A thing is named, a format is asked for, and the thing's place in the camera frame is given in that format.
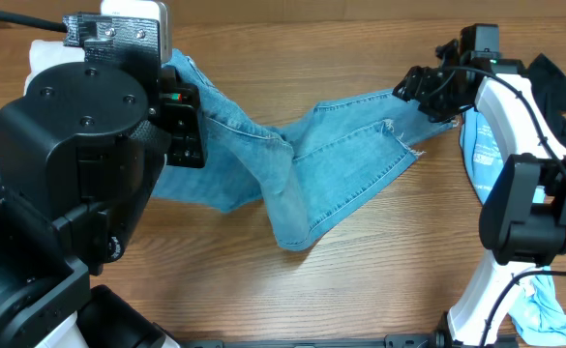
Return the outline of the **blue denim jeans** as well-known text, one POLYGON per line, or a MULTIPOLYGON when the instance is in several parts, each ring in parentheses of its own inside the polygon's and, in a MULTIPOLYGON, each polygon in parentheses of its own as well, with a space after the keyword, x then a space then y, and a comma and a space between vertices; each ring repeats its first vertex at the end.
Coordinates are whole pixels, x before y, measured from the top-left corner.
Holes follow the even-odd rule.
POLYGON ((389 89, 318 102, 282 128, 254 122, 180 50, 169 66, 200 94, 203 168, 166 166, 156 198, 231 212, 261 199, 279 247, 302 251, 374 198, 418 158, 414 145, 456 126, 432 123, 389 89))

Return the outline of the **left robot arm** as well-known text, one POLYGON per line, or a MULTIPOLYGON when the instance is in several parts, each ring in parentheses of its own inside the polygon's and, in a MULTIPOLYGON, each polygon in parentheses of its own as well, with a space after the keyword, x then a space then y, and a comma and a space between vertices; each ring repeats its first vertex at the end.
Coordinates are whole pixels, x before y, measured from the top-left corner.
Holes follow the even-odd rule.
POLYGON ((111 66, 39 73, 0 110, 0 347, 173 347, 90 279, 121 258, 166 165, 204 165, 195 85, 111 66))

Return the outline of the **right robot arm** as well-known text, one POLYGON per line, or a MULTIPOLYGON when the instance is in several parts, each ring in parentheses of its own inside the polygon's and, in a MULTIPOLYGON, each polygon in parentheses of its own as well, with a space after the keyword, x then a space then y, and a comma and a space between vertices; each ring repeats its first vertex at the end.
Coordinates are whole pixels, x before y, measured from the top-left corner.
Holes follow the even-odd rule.
POLYGON ((499 28, 476 23, 439 46, 438 68, 414 66, 395 87, 433 123, 475 108, 488 121, 504 166, 483 204, 486 252, 462 297, 430 334, 389 335, 388 347, 514 347, 500 324, 526 279, 566 254, 566 148, 553 136, 520 60, 499 51, 499 28))

